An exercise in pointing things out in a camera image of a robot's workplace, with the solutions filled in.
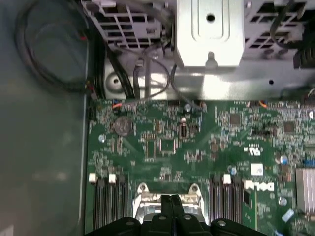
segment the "integrated circuit chip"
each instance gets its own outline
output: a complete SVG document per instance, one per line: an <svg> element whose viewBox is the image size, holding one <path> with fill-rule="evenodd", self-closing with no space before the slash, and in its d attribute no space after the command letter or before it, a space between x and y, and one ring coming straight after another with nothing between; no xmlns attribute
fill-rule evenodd
<svg viewBox="0 0 315 236"><path fill-rule="evenodd" d="M231 125L241 125L241 116L239 114L230 115L230 124Z"/></svg>
<svg viewBox="0 0 315 236"><path fill-rule="evenodd" d="M176 152L175 140L173 139L160 139L159 140L159 151L164 153Z"/></svg>
<svg viewBox="0 0 315 236"><path fill-rule="evenodd" d="M285 133L294 133L295 124L293 121L286 121L283 123L283 130Z"/></svg>

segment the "cable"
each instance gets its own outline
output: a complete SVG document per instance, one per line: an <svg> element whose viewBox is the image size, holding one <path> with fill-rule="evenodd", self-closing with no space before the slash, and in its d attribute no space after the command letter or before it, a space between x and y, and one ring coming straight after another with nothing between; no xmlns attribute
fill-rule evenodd
<svg viewBox="0 0 315 236"><path fill-rule="evenodd" d="M163 64L162 64L161 62L159 62L158 60L156 60L156 59L154 59L154 58L152 58L152 57L149 57L149 56L146 55L146 54L137 53L137 52L134 52L133 50L130 50L130 49L127 49L127 48L120 48L120 47L118 47L118 46L116 46L115 49L118 50L118 51L121 51L121 52L132 53L132 54L134 54L134 55L137 55L137 56L139 56L139 57L142 57L142 58L145 58L145 59L147 59L147 60L151 60L152 62L157 63L157 64L158 64L160 67L162 67L162 69L165 71L167 81L166 81L165 87L164 87L161 91L156 92L156 93L154 93L154 94L152 94L152 95L150 95L150 96L148 96L148 97L145 97L145 98L140 98L140 99L136 99L136 100L134 100L134 101L116 104L116 105L113 106L113 108L115 108L115 107L121 107L121 106L123 106L123 105L128 105L128 104L134 104L134 103L139 103L139 102L150 101L151 98L153 98L153 97L155 97L155 96L158 96L158 95L164 93L164 92L168 89L168 87L169 87L169 85L170 85L170 74L169 74L169 72L168 72L168 70L167 70L167 68L166 68L165 65L163 65Z"/></svg>
<svg viewBox="0 0 315 236"><path fill-rule="evenodd" d="M18 13L15 23L15 44L19 51L20 57L30 72L39 80L46 81L56 88L68 92L85 92L87 90L86 82L65 82L58 78L54 73L48 70L42 63L40 63L35 55L33 49L26 40L26 30L28 27L28 17L30 12L39 4L38 0L27 3Z"/></svg>
<svg viewBox="0 0 315 236"><path fill-rule="evenodd" d="M286 14L290 11L290 9L295 5L294 0L289 0L288 4L283 8L283 10L278 14L278 16L273 21L270 27L270 36L271 39L281 48L285 49L300 49L303 47L303 41L296 41L296 42L288 42L288 43L280 43L276 39L276 32L278 27L280 26L281 22L286 17Z"/></svg>
<svg viewBox="0 0 315 236"><path fill-rule="evenodd" d="M114 71L123 87L124 93L126 95L126 98L134 98L133 89L128 77L127 72L122 67L122 65L119 63L116 55L113 53L113 51L110 49L107 43L105 43L105 50L107 53L107 57L112 64Z"/></svg>
<svg viewBox="0 0 315 236"><path fill-rule="evenodd" d="M176 69L177 69L177 65L175 64L173 66L173 69L171 71L171 86L172 88L174 89L174 91L176 92L177 96L179 96L182 100L184 100L185 102L187 102L189 105L191 105L191 107L195 108L196 110L198 111L201 111L202 108L199 107L198 105L194 104L193 101L189 100L188 98L186 98L179 90L178 88L176 87L175 85L175 72L176 72Z"/></svg>
<svg viewBox="0 0 315 236"><path fill-rule="evenodd" d="M172 24L174 22L173 17L168 15L165 10L158 10L154 7L151 7L147 4L143 4L141 2L135 0L115 0L117 3L121 3L129 6L132 9L137 11L141 11L142 13L147 14L148 16L152 16L158 21L160 21L167 29L172 28Z"/></svg>
<svg viewBox="0 0 315 236"><path fill-rule="evenodd" d="M140 86L139 86L139 78L138 78L140 70L141 70L141 66L136 65L132 73L134 96L137 99L140 98Z"/></svg>

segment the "wire bundle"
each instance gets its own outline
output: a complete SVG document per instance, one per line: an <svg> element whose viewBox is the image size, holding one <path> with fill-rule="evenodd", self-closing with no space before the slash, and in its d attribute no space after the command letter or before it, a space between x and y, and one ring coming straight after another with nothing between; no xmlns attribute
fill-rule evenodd
<svg viewBox="0 0 315 236"><path fill-rule="evenodd" d="M28 27L28 17L30 12L38 5L39 1L35 0L26 4L18 13L15 23L15 44L19 51L20 57L30 72L39 80L45 81L48 84L65 90L67 92L86 91L86 82L66 82L51 72L44 66L35 56L34 50L26 40L26 30Z"/></svg>

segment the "microchip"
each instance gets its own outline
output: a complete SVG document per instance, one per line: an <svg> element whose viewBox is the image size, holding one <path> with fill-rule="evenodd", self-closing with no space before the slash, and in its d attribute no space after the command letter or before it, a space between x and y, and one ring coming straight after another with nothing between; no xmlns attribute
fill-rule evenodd
<svg viewBox="0 0 315 236"><path fill-rule="evenodd" d="M219 150L218 144L211 144L211 151L212 152L217 152L218 150Z"/></svg>
<svg viewBox="0 0 315 236"><path fill-rule="evenodd" d="M160 139L159 151L175 154L175 140L173 140L173 139Z"/></svg>
<svg viewBox="0 0 315 236"><path fill-rule="evenodd" d="M239 114L231 114L230 115L230 124L231 125L240 125L241 124L241 116Z"/></svg>
<svg viewBox="0 0 315 236"><path fill-rule="evenodd" d="M295 124L292 121L286 121L283 123L283 130L285 133L294 133Z"/></svg>
<svg viewBox="0 0 315 236"><path fill-rule="evenodd" d="M249 192L244 191L243 198L244 198L244 202L249 205L250 204L250 194L249 194Z"/></svg>

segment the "capacitor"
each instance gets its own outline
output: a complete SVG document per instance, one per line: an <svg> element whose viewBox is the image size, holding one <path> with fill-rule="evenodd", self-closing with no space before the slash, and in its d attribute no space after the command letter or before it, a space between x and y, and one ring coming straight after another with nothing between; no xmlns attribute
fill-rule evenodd
<svg viewBox="0 0 315 236"><path fill-rule="evenodd" d="M187 104L184 106L184 110L185 110L185 112L190 112L190 111L191 111L191 105L187 103Z"/></svg>
<svg viewBox="0 0 315 236"><path fill-rule="evenodd" d="M282 156L280 157L280 163L281 163L282 165L287 165L288 162L289 162L289 159L288 159L287 156L282 155Z"/></svg>

